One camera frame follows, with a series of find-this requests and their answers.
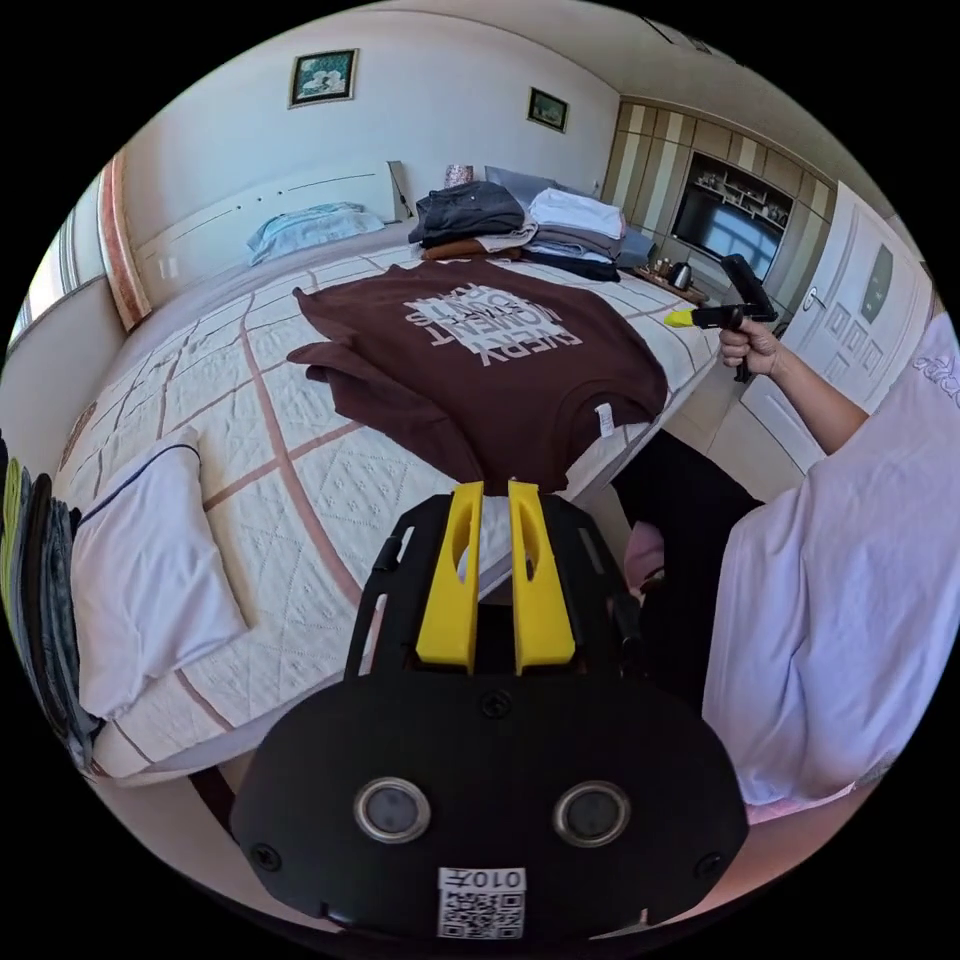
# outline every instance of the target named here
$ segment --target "wooden tray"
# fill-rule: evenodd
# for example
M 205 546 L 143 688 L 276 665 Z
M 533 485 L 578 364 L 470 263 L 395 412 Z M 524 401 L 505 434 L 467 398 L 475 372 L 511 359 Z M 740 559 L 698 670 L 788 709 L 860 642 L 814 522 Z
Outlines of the wooden tray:
M 698 290 L 694 286 L 689 286 L 686 290 L 680 290 L 663 277 L 654 273 L 652 270 L 648 270 L 646 267 L 634 267 L 633 273 L 641 280 L 646 280 L 647 283 L 653 283 L 658 287 L 662 287 L 664 290 L 669 290 L 670 293 L 680 297 L 681 300 L 686 300 L 687 303 L 692 303 L 695 307 L 702 307 L 707 300 L 710 299 L 706 293 L 704 293 L 702 290 Z

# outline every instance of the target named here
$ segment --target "door handle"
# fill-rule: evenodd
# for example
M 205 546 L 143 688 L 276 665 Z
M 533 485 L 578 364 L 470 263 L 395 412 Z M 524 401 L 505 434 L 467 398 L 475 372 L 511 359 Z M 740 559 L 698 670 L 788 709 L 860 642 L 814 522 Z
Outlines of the door handle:
M 806 295 L 806 297 L 804 297 L 803 309 L 809 310 L 813 306 L 814 301 L 816 301 L 817 303 L 820 304 L 821 307 L 826 309 L 827 305 L 817 296 L 817 288 L 811 287 L 810 292 Z

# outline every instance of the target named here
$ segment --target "stack of folded clothes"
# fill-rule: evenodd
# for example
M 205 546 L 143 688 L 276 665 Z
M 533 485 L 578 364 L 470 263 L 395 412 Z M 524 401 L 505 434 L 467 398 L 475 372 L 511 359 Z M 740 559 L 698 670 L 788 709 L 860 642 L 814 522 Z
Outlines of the stack of folded clothes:
M 516 259 L 537 229 L 504 187 L 483 180 L 431 190 L 417 201 L 417 215 L 409 240 L 420 245 L 425 260 Z
M 0 436 L 0 596 L 34 695 L 74 763 L 89 769 L 102 721 L 79 701 L 80 662 L 70 592 L 79 511 L 51 496 L 50 477 L 31 479 Z
M 617 207 L 592 197 L 548 188 L 530 205 L 537 233 L 524 259 L 591 280 L 619 282 L 614 261 L 620 256 L 626 225 Z

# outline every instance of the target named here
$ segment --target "quilted bedspread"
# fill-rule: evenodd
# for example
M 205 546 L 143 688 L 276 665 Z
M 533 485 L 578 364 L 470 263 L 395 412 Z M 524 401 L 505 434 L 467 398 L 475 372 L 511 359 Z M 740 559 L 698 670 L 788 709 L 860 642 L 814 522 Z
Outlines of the quilted bedspread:
M 291 291 L 374 276 L 393 263 L 414 267 L 411 257 L 404 245 L 299 268 L 188 318 L 106 387 L 78 424 L 54 492 L 81 510 L 157 439 L 186 423 L 197 429 L 205 509 L 250 627 L 151 684 L 108 724 L 94 748 L 97 772 L 130 777 L 342 673 L 361 588 L 383 540 L 405 510 L 454 483 L 340 416 L 329 387 L 285 361 L 294 347 L 318 339 Z M 656 353 L 671 398 L 716 353 L 715 335 L 665 327 L 676 301 L 643 281 L 597 284 L 550 267 L 509 269 L 587 286 L 610 302 Z M 566 495 L 584 490 L 648 429 L 624 427 L 598 440 L 571 469 Z M 509 572 L 509 523 L 499 499 L 484 506 L 480 567 L 484 590 Z

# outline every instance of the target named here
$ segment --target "label sticker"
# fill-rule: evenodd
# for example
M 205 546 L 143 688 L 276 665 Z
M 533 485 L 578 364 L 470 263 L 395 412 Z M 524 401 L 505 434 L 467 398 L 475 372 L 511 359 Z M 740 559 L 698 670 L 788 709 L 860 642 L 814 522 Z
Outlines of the label sticker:
M 519 940 L 527 895 L 523 867 L 441 867 L 437 936 L 451 940 Z
M 609 403 L 601 403 L 597 407 L 597 416 L 600 418 L 600 436 L 613 436 L 613 408 Z

